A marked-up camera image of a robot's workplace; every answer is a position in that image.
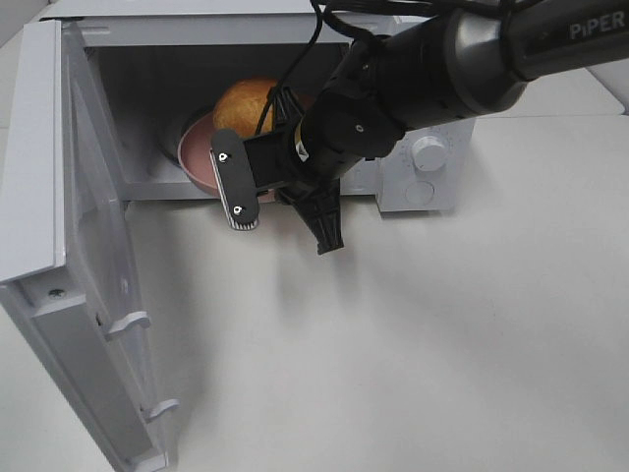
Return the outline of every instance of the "bread roll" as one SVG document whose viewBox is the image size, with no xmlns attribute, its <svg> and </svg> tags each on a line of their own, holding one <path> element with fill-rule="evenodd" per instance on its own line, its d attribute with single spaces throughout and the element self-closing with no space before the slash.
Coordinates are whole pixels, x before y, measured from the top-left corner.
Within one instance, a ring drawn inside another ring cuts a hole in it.
<svg viewBox="0 0 629 472">
<path fill-rule="evenodd" d="M 231 128 L 243 139 L 256 133 L 257 121 L 266 104 L 268 91 L 277 84 L 273 79 L 247 79 L 230 87 L 214 107 L 214 127 Z M 273 126 L 273 106 L 268 109 L 262 133 Z"/>
</svg>

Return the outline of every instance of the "white microwave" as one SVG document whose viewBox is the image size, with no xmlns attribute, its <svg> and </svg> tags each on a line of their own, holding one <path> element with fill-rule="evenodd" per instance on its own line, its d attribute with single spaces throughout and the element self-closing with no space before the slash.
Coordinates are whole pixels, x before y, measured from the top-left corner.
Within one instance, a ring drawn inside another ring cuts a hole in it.
<svg viewBox="0 0 629 472">
<path fill-rule="evenodd" d="M 348 14 L 378 34 L 418 19 Z M 168 464 L 127 202 L 209 199 L 168 154 L 230 84 L 277 77 L 314 28 L 309 2 L 61 0 L 25 26 L 0 196 L 0 302 L 120 472 Z M 291 79 L 316 94 L 348 39 L 324 29 Z M 474 120 L 409 133 L 343 195 L 443 210 Z"/>
</svg>

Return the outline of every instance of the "microwave control knob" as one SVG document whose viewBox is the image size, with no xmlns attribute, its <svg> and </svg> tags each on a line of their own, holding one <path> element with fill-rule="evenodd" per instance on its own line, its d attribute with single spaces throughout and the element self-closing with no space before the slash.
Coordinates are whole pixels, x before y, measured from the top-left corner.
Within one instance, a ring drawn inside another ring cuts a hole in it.
<svg viewBox="0 0 629 472">
<path fill-rule="evenodd" d="M 443 140 L 437 136 L 424 136 L 411 147 L 411 157 L 417 170 L 433 172 L 445 165 L 447 149 Z"/>
</svg>

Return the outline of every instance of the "robotic arm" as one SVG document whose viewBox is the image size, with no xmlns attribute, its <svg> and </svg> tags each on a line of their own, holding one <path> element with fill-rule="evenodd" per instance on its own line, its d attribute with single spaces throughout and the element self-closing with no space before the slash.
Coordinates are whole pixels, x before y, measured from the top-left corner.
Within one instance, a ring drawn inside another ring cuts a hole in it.
<svg viewBox="0 0 629 472">
<path fill-rule="evenodd" d="M 339 178 L 361 159 L 389 155 L 408 131 L 506 110 L 538 77 L 629 57 L 629 0 L 506 3 L 500 15 L 453 9 L 387 38 L 365 31 L 307 112 L 284 89 L 275 131 L 217 132 L 211 162 L 231 226 L 254 229 L 257 196 L 276 189 L 320 254 L 342 248 Z"/>
</svg>

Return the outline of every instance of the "white table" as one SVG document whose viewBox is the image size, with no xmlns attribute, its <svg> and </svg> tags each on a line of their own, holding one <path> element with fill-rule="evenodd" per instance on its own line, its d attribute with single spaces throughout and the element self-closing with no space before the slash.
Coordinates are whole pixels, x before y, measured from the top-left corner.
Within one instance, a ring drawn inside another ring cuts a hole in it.
<svg viewBox="0 0 629 472">
<path fill-rule="evenodd" d="M 456 212 L 345 200 L 325 257 L 287 207 L 133 204 L 173 470 L 627 470 L 629 123 L 583 74 L 479 121 Z M 110 470 L 3 313 L 0 346 L 0 469 Z"/>
</svg>

